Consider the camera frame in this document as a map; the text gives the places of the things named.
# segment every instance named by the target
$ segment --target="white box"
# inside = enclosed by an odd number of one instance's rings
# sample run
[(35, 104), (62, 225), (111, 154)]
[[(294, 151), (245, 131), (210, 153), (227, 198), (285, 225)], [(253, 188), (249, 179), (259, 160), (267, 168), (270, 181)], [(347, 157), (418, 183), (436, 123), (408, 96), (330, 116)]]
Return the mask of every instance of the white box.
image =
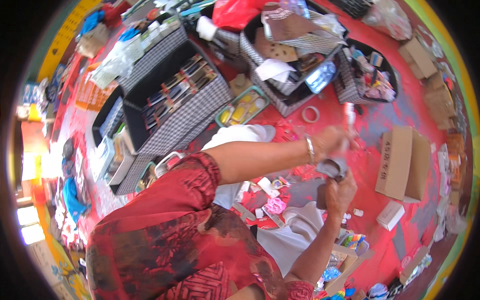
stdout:
[(385, 206), (382, 212), (378, 215), (377, 222), (383, 228), (392, 231), (404, 213), (405, 209), (403, 208), (403, 204), (395, 200), (390, 200), (387, 206)]

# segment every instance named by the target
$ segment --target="tape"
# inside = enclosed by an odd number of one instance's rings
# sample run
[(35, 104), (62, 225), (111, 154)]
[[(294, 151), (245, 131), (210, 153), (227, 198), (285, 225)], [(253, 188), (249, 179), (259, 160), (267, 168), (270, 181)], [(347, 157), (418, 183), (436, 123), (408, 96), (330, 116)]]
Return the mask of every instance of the tape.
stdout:
[[(309, 120), (306, 116), (306, 112), (308, 109), (311, 109), (315, 112), (315, 119), (313, 120)], [(320, 119), (320, 112), (318, 111), (318, 108), (316, 108), (315, 106), (307, 106), (306, 108), (303, 109), (303, 111), (301, 112), (301, 117), (303, 118), (303, 120), (307, 123), (315, 123), (318, 121), (318, 119)]]

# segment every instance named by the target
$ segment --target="white plastic bag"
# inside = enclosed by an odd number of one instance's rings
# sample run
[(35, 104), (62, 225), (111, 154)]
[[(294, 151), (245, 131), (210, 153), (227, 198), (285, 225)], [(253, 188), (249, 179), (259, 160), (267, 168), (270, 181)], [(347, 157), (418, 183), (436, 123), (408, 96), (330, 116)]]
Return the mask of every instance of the white plastic bag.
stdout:
[(343, 33), (345, 32), (345, 28), (336, 19), (335, 14), (324, 14), (321, 17), (313, 19), (312, 22), (314, 22), (324, 30), (328, 31), (329, 33), (343, 39)]
[(412, 26), (403, 9), (394, 0), (379, 0), (362, 22), (398, 41), (412, 38)]
[(445, 225), (449, 233), (459, 234), (467, 229), (467, 222), (465, 217), (458, 212), (458, 207), (449, 205), (445, 219)]

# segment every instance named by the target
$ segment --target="display box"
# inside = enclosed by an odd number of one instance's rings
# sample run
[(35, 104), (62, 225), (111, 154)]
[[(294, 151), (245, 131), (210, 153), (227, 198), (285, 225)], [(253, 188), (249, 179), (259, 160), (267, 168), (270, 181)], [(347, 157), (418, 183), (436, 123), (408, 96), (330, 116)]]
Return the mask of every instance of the display box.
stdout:
[(404, 214), (405, 208), (403, 207), (403, 204), (395, 200), (390, 200), (387, 206), (385, 206), (382, 212), (378, 215), (377, 223), (388, 231), (392, 231)]
[(375, 191), (406, 203), (419, 203), (430, 167), (430, 143), (412, 127), (384, 132)]

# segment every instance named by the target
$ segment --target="bracelet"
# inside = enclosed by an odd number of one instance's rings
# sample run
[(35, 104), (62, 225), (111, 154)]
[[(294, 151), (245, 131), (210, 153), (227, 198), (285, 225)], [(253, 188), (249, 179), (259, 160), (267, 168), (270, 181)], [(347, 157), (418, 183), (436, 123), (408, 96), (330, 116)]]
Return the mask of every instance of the bracelet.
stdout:
[(313, 150), (313, 144), (312, 144), (312, 139), (308, 134), (305, 134), (305, 138), (307, 139), (307, 148), (308, 148), (308, 154), (310, 155), (310, 164), (314, 165), (315, 164), (315, 152)]

